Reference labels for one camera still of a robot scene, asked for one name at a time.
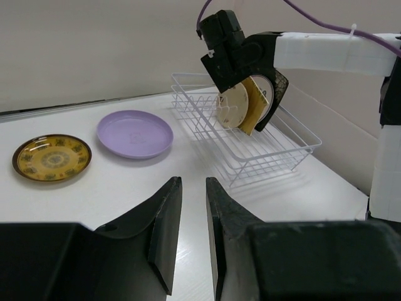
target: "decorative plate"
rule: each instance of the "decorative plate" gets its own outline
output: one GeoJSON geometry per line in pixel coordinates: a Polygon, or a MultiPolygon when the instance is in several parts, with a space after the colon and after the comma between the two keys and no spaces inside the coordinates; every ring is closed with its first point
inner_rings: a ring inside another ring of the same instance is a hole
{"type": "Polygon", "coordinates": [[[34,138],[18,147],[13,167],[27,179],[55,182],[82,172],[90,163],[92,152],[81,139],[61,134],[34,138]]]}

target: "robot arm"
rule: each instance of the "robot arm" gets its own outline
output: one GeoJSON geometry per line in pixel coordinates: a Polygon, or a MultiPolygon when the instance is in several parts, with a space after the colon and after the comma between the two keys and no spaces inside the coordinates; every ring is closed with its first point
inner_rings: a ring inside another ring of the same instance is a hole
{"type": "MultiPolygon", "coordinates": [[[[401,233],[400,58],[376,43],[351,34],[265,32],[245,37],[232,11],[219,11],[204,19],[198,34],[209,49],[201,60],[220,92],[251,75],[261,75],[272,83],[273,104],[257,124],[258,131],[269,122],[288,86],[277,68],[385,77],[380,100],[382,130],[367,216],[384,220],[401,233]]],[[[399,34],[377,36],[396,48],[401,46],[399,34]]]]}
{"type": "MultiPolygon", "coordinates": [[[[397,48],[399,34],[376,34],[397,48]]],[[[273,66],[390,76],[396,55],[384,47],[345,34],[282,33],[277,37],[273,66]]]]}

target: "lavender plastic plate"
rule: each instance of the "lavender plastic plate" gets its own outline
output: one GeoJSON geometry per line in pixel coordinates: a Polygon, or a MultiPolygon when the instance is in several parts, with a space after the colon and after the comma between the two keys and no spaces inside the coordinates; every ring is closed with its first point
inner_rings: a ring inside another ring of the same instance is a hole
{"type": "Polygon", "coordinates": [[[98,124],[100,142],[110,151],[131,159],[149,159],[166,151],[174,135],[156,115],[136,110],[111,113],[98,124]]]}

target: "dish drying rack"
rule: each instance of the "dish drying rack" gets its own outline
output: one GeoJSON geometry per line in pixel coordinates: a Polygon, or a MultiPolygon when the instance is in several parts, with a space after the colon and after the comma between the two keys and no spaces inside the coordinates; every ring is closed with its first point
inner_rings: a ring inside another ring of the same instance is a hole
{"type": "Polygon", "coordinates": [[[251,136],[226,129],[217,115],[237,109],[219,107],[217,88],[209,75],[174,73],[174,108],[189,134],[217,159],[215,167],[229,187],[251,184],[290,173],[321,140],[279,106],[262,132],[251,136]]]}

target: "table surface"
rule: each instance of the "table surface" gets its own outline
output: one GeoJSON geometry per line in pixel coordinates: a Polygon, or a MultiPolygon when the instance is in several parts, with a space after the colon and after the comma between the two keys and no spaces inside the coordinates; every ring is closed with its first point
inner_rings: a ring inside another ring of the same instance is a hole
{"type": "MultiPolygon", "coordinates": [[[[0,120],[0,221],[77,221],[95,229],[153,195],[170,177],[183,180],[183,203],[173,296],[168,300],[212,300],[205,179],[218,174],[213,157],[194,150],[185,125],[175,118],[171,95],[119,100],[0,120]],[[118,157],[100,145],[96,125],[117,110],[144,110],[166,120],[175,135],[170,151],[148,161],[118,157]],[[16,174],[14,151],[46,134],[70,134],[93,152],[89,168],[73,180],[41,185],[16,174]]],[[[312,156],[290,175],[229,191],[265,221],[363,218],[367,196],[312,156]]]]}

